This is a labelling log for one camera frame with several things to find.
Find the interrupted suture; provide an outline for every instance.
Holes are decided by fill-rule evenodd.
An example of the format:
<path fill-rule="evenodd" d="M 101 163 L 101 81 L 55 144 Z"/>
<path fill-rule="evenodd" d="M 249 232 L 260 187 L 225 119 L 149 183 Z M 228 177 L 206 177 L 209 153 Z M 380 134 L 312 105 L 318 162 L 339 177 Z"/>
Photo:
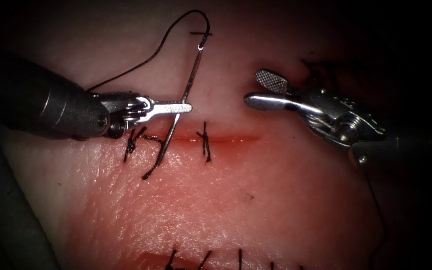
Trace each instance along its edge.
<path fill-rule="evenodd" d="M 147 130 L 147 127 L 141 128 L 141 130 L 136 134 L 136 137 L 133 138 L 135 134 L 135 129 L 131 131 L 131 136 L 129 136 L 129 139 L 127 140 L 127 147 L 126 152 L 124 154 L 124 163 L 126 163 L 126 160 L 128 159 L 128 155 L 132 154 L 136 149 L 136 141 L 143 135 L 143 133 Z"/>
<path fill-rule="evenodd" d="M 201 63 L 201 58 L 203 56 L 203 50 L 205 48 L 206 41 L 208 40 L 209 36 L 212 36 L 212 34 L 210 33 L 210 28 L 211 28 L 210 21 L 209 21 L 208 17 L 206 16 L 206 14 L 204 12 L 200 11 L 200 10 L 190 10 L 190 11 L 186 12 L 185 14 L 183 14 L 181 17 L 179 17 L 175 22 L 173 22 L 171 24 L 171 26 L 169 27 L 169 29 L 166 31 L 166 33 L 165 33 L 165 35 L 164 35 L 164 37 L 163 37 L 163 39 L 162 39 L 159 47 L 156 49 L 156 52 L 154 52 L 154 54 L 150 58 L 148 58 L 146 61 L 144 61 L 144 62 L 142 62 L 142 63 L 140 63 L 140 64 L 138 64 L 138 65 L 136 65 L 136 66 L 134 66 L 134 67 L 132 67 L 130 69 L 128 69 L 127 71 L 125 71 L 125 72 L 123 72 L 123 73 L 121 73 L 121 74 L 119 74 L 117 76 L 114 76 L 114 77 L 112 77 L 110 79 L 107 79 L 107 80 L 105 80 L 105 81 L 103 81 L 103 82 L 101 82 L 101 83 L 99 83 L 99 84 L 97 84 L 97 85 L 89 88 L 88 90 L 86 90 L 86 92 L 92 92 L 93 90 L 95 90 L 95 89 L 97 89 L 97 88 L 99 88 L 99 87 L 101 87 L 103 85 L 106 85 L 106 84 L 108 84 L 108 83 L 110 83 L 110 82 L 112 82 L 112 81 L 114 81 L 116 79 L 119 79 L 119 78 L 121 78 L 121 77 L 123 77 L 123 76 L 125 76 L 125 75 L 127 75 L 127 74 L 129 74 L 129 73 L 131 73 L 131 72 L 133 72 L 133 71 L 141 68 L 142 66 L 146 65 L 147 63 L 151 62 L 151 60 L 153 60 L 159 54 L 159 52 L 161 51 L 161 49 L 163 48 L 163 45 L 165 44 L 166 39 L 168 38 L 168 35 L 170 34 L 171 30 L 182 19 L 184 19 L 186 16 L 188 16 L 190 14 L 193 14 L 193 13 L 200 14 L 204 18 L 204 20 L 206 22 L 206 31 L 205 32 L 190 32 L 191 35 L 202 35 L 203 37 L 201 39 L 201 42 L 197 46 L 196 60 L 194 61 L 194 65 L 193 65 L 193 68 L 192 68 L 192 71 L 191 71 L 191 75 L 189 76 L 189 80 L 187 82 L 186 89 L 185 89 L 185 91 L 184 91 L 184 93 L 182 95 L 182 98 L 181 98 L 181 104 L 185 104 L 186 100 L 188 99 L 188 96 L 190 94 L 191 88 L 193 87 L 193 83 L 194 83 L 194 80 L 196 78 L 196 74 L 198 72 L 198 68 L 200 66 L 200 63 Z M 180 113 L 176 114 L 176 116 L 174 117 L 174 121 L 173 121 L 173 123 L 172 123 L 172 125 L 171 125 L 171 127 L 170 127 L 170 129 L 169 129 L 169 131 L 167 133 L 166 139 L 164 141 L 163 140 L 156 140 L 155 138 L 149 139 L 149 140 L 152 140 L 152 141 L 162 142 L 162 143 L 161 143 L 161 149 L 159 150 L 159 153 L 158 153 L 158 156 L 157 156 L 157 159 L 156 159 L 156 162 L 155 162 L 154 166 L 142 177 L 143 180 L 147 180 L 150 177 L 150 175 L 153 173 L 153 171 L 157 167 L 159 167 L 161 165 L 161 162 L 163 162 L 163 159 L 164 159 L 164 157 L 166 155 L 166 152 L 168 151 L 168 147 L 170 145 L 171 139 L 173 138 L 173 135 L 174 135 L 176 126 L 178 125 L 178 122 L 180 120 L 180 117 L 181 117 Z M 135 147 L 135 142 L 136 142 L 137 138 L 136 138 L 136 140 L 133 141 L 132 137 L 133 137 L 133 132 L 131 133 L 131 137 L 130 137 L 131 141 L 128 142 L 128 146 L 126 148 L 126 153 L 124 155 L 124 162 L 126 162 L 126 160 L 128 159 L 128 154 L 133 153 L 133 151 L 136 148 Z"/>
<path fill-rule="evenodd" d="M 207 151 L 206 163 L 211 162 L 210 138 L 206 132 L 206 121 L 204 121 L 204 129 L 202 134 L 199 132 L 196 132 L 196 134 L 202 138 L 202 155 L 206 156 Z"/>

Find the black suture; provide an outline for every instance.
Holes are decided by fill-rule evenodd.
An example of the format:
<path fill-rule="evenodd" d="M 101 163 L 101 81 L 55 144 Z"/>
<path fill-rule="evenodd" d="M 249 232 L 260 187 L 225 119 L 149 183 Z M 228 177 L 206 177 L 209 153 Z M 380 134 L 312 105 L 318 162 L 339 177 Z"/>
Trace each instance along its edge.
<path fill-rule="evenodd" d="M 176 252 L 178 252 L 176 249 L 172 251 L 171 258 L 169 258 L 169 262 L 167 263 L 164 270 L 175 270 L 171 265 L 173 264 L 173 260 L 175 258 Z"/>
<path fill-rule="evenodd" d="M 129 139 L 127 140 L 127 147 L 126 152 L 124 153 L 124 161 L 123 163 L 126 163 L 126 160 L 128 159 L 128 155 L 132 154 L 136 149 L 136 141 L 143 135 L 143 133 L 147 130 L 147 127 L 141 128 L 141 130 L 137 133 L 136 137 L 133 138 L 135 135 L 135 130 L 133 129 L 131 131 L 131 136 L 129 136 Z"/>
<path fill-rule="evenodd" d="M 201 63 L 201 58 L 203 57 L 203 50 L 205 48 L 204 46 L 206 44 L 206 41 L 208 40 L 208 35 L 210 34 L 210 28 L 211 28 L 210 21 L 208 20 L 208 17 L 206 16 L 206 14 L 204 12 L 199 11 L 199 10 L 191 10 L 191 11 L 186 12 L 175 23 L 173 23 L 173 25 L 171 27 L 173 27 L 176 23 L 178 23 L 185 16 L 187 16 L 188 14 L 191 14 L 191 13 L 199 13 L 204 17 L 204 20 L 206 22 L 206 32 L 204 33 L 204 35 L 201 39 L 201 42 L 199 43 L 199 45 L 197 47 L 197 50 L 198 50 L 197 56 L 196 56 L 196 59 L 194 60 L 194 65 L 192 67 L 191 75 L 189 76 L 189 80 L 186 84 L 186 89 L 184 90 L 184 93 L 183 93 L 182 98 L 181 98 L 181 103 L 183 103 L 183 104 L 186 103 L 186 100 L 188 99 L 191 88 L 193 87 L 194 80 L 195 80 L 196 74 L 198 72 L 200 63 Z M 181 116 L 180 114 L 177 114 L 177 116 L 174 118 L 173 123 L 172 123 L 172 125 L 169 128 L 169 131 L 167 133 L 166 139 L 165 139 L 164 143 L 161 145 L 161 148 L 159 149 L 159 153 L 157 155 L 156 162 L 155 162 L 153 168 L 143 176 L 143 178 L 142 178 L 143 180 L 147 180 L 150 177 L 150 175 L 153 173 L 153 171 L 159 165 L 161 165 L 161 163 L 163 162 L 163 159 L 165 158 L 166 152 L 168 151 L 168 148 L 170 146 L 170 142 L 171 142 L 171 139 L 173 137 L 173 134 L 176 130 L 176 126 L 178 124 L 180 116 Z"/>
<path fill-rule="evenodd" d="M 243 250 L 240 248 L 239 251 L 239 270 L 243 269 Z"/>
<path fill-rule="evenodd" d="M 378 200 L 376 199 L 375 191 L 373 189 L 373 185 L 371 184 L 370 178 L 365 173 L 364 177 L 366 178 L 366 182 L 369 188 L 369 191 L 371 192 L 372 199 L 374 201 L 374 206 L 376 207 L 377 214 L 379 216 L 379 220 L 381 221 L 382 226 L 382 238 L 379 244 L 374 248 L 374 250 L 369 255 L 368 264 L 369 269 L 374 270 L 375 269 L 375 257 L 376 255 L 381 251 L 383 246 L 386 244 L 386 241 L 388 239 L 388 224 L 386 223 L 385 217 L 383 215 L 383 211 L 381 211 L 380 204 L 378 203 Z"/>
<path fill-rule="evenodd" d="M 305 80 L 305 84 L 309 85 L 312 82 L 316 82 L 319 87 L 331 87 L 333 90 L 340 92 L 340 82 L 338 81 L 338 76 L 336 76 L 335 71 L 337 69 L 342 69 L 344 71 L 348 71 L 351 73 L 351 76 L 356 81 L 359 87 L 363 87 L 363 82 L 361 78 L 361 74 L 366 75 L 367 78 L 370 78 L 370 74 L 366 67 L 360 62 L 337 62 L 337 61 L 320 61 L 320 62 L 307 62 L 302 59 L 302 63 L 309 70 L 310 75 Z M 316 67 L 321 67 L 326 72 L 326 78 L 329 81 L 330 85 L 326 85 L 324 76 L 316 70 Z"/>
<path fill-rule="evenodd" d="M 197 268 L 197 270 L 201 270 L 203 269 L 203 266 L 205 265 L 206 261 L 208 260 L 208 258 L 210 257 L 212 251 L 208 251 L 208 253 L 206 254 L 206 256 L 204 257 L 204 259 L 201 262 L 201 265 Z"/>
<path fill-rule="evenodd" d="M 206 163 L 211 162 L 211 150 L 210 150 L 210 138 L 208 137 L 208 133 L 206 132 L 206 121 L 204 121 L 204 129 L 203 133 L 196 132 L 196 134 L 202 138 L 202 155 L 206 156 Z"/>
<path fill-rule="evenodd" d="M 323 76 L 321 75 L 321 72 L 313 69 L 313 65 L 308 63 L 306 60 L 301 59 L 301 62 L 306 66 L 306 68 L 310 72 L 309 76 L 306 78 L 306 80 L 304 80 L 304 84 L 309 85 L 311 84 L 311 82 L 316 82 L 321 87 L 324 87 L 325 83 L 323 80 Z"/>
<path fill-rule="evenodd" d="M 157 168 L 158 166 L 156 165 L 156 164 L 154 164 L 153 166 L 152 166 L 152 168 L 146 173 L 146 174 L 144 174 L 143 176 L 142 176 L 142 179 L 144 180 L 144 181 L 146 181 L 146 180 L 148 180 L 148 178 L 151 176 L 151 174 L 156 170 L 156 168 Z"/>
<path fill-rule="evenodd" d="M 190 35 L 205 35 L 206 33 L 205 32 L 189 32 L 189 34 Z M 213 34 L 212 33 L 209 33 L 209 34 L 207 34 L 208 36 L 210 36 L 210 37 L 212 37 L 213 36 Z"/>
<path fill-rule="evenodd" d="M 160 143 L 160 144 L 164 144 L 164 143 L 165 143 L 164 140 L 162 140 L 162 139 L 160 139 L 160 138 L 158 138 L 158 137 L 156 137 L 156 136 L 147 136 L 147 135 L 145 135 L 143 138 L 144 138 L 145 140 L 153 141 L 153 142 L 158 142 L 158 143 Z"/>
<path fill-rule="evenodd" d="M 128 73 L 131 73 L 131 72 L 133 72 L 134 70 L 137 70 L 137 69 L 139 69 L 140 67 L 146 65 L 147 63 L 151 62 L 151 60 L 153 60 L 153 59 L 154 59 L 154 58 L 155 58 L 155 57 L 160 53 L 161 49 L 163 48 L 163 45 L 164 45 L 165 42 L 166 42 L 166 39 L 168 38 L 168 35 L 170 34 L 171 30 L 175 27 L 175 25 L 178 24 L 178 23 L 179 23 L 179 22 L 180 22 L 184 17 L 188 16 L 188 15 L 191 14 L 191 13 L 199 13 L 199 14 L 201 14 L 201 15 L 204 17 L 204 19 L 206 20 L 206 32 L 205 32 L 205 35 L 203 36 L 203 38 L 202 38 L 202 40 L 201 40 L 201 43 L 199 44 L 199 47 L 200 47 L 200 48 L 203 48 L 203 47 L 205 46 L 206 40 L 208 39 L 208 36 L 209 36 L 209 34 L 210 34 L 210 22 L 209 22 L 209 20 L 208 20 L 208 17 L 206 17 L 206 14 L 204 14 L 204 12 L 202 12 L 202 11 L 200 11 L 200 10 L 190 10 L 190 11 L 186 12 L 185 14 L 183 14 L 181 17 L 179 17 L 179 19 L 177 19 L 175 22 L 173 22 L 173 23 L 171 24 L 171 26 L 170 26 L 170 27 L 168 28 L 168 30 L 166 31 L 166 34 L 164 34 L 164 37 L 162 38 L 161 44 L 159 44 L 159 47 L 156 49 L 156 51 L 154 52 L 154 54 L 151 55 L 150 58 L 148 58 L 148 60 L 146 60 L 146 61 L 144 61 L 144 62 L 138 64 L 137 66 L 134 66 L 134 67 L 130 68 L 130 69 L 129 69 L 128 71 L 126 71 L 126 72 L 123 72 L 123 73 L 121 73 L 121 74 L 119 74 L 119 75 L 117 75 L 117 76 L 115 76 L 115 77 L 112 77 L 112 78 L 110 78 L 110 79 L 107 79 L 107 80 L 105 80 L 105 81 L 103 81 L 103 82 L 101 82 L 101 83 L 99 83 L 99 84 L 97 84 L 97 85 L 95 85 L 95 86 L 89 88 L 88 90 L 86 90 L 86 92 L 91 92 L 91 91 L 93 91 L 94 89 L 99 88 L 99 87 L 101 87 L 101 86 L 103 86 L 103 85 L 105 85 L 105 84 L 107 84 L 107 83 L 110 83 L 110 82 L 116 80 L 116 79 L 119 79 L 119 78 L 123 77 L 124 75 L 126 75 L 126 74 L 128 74 Z"/>
<path fill-rule="evenodd" d="M 201 139 L 202 139 L 202 155 L 206 156 L 206 137 L 203 134 L 199 133 L 199 132 L 196 132 L 196 134 L 199 137 L 201 137 Z"/>

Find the forceps jaw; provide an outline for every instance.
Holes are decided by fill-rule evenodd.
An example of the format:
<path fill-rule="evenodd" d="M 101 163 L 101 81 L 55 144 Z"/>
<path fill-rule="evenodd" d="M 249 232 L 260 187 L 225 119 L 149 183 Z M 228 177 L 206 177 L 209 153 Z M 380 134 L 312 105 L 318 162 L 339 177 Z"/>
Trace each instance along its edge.
<path fill-rule="evenodd" d="M 299 102 L 289 95 L 252 92 L 244 96 L 244 102 L 248 107 L 263 112 L 285 110 L 314 116 L 325 115 L 322 110 Z"/>

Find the serrated grasper tip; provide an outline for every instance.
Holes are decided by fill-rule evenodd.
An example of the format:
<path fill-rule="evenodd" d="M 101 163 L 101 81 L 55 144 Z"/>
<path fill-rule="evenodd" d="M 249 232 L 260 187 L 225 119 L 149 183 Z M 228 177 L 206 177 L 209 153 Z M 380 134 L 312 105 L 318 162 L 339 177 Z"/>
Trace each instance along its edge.
<path fill-rule="evenodd" d="M 286 95 L 290 88 L 288 79 L 275 71 L 260 69 L 255 75 L 258 83 L 275 94 Z"/>

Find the skin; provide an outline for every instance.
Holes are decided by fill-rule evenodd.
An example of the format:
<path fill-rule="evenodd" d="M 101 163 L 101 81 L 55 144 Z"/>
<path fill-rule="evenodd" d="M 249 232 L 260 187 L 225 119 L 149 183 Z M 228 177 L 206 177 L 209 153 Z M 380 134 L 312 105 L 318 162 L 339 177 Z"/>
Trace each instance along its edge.
<path fill-rule="evenodd" d="M 243 96 L 264 91 L 254 80 L 257 69 L 302 87 L 310 71 L 301 59 L 358 60 L 362 75 L 338 70 L 340 90 L 388 114 L 398 96 L 387 97 L 401 84 L 380 48 L 323 5 L 144 2 L 45 4 L 3 24 L 0 40 L 9 48 L 88 89 L 146 60 L 188 10 L 204 11 L 211 22 L 188 98 L 193 112 L 182 116 L 148 181 L 141 177 L 156 160 L 157 142 L 139 139 L 123 163 L 129 134 L 50 141 L 0 128 L 14 175 L 61 265 L 164 269 L 176 249 L 174 268 L 197 269 L 211 250 L 204 269 L 229 270 L 238 269 L 242 249 L 243 269 L 270 269 L 270 262 L 276 269 L 367 269 L 383 228 L 364 174 L 296 113 L 255 111 Z M 189 32 L 204 29 L 200 16 L 187 17 L 151 63 L 96 92 L 179 100 L 201 40 Z M 146 135 L 164 139 L 172 120 L 148 123 Z M 208 164 L 196 135 L 204 121 Z M 407 186 L 401 192 L 387 175 L 378 179 L 374 190 L 393 233 L 375 265 L 397 269 L 413 243 L 414 231 L 405 228 L 415 220 L 408 213 L 418 194 Z"/>

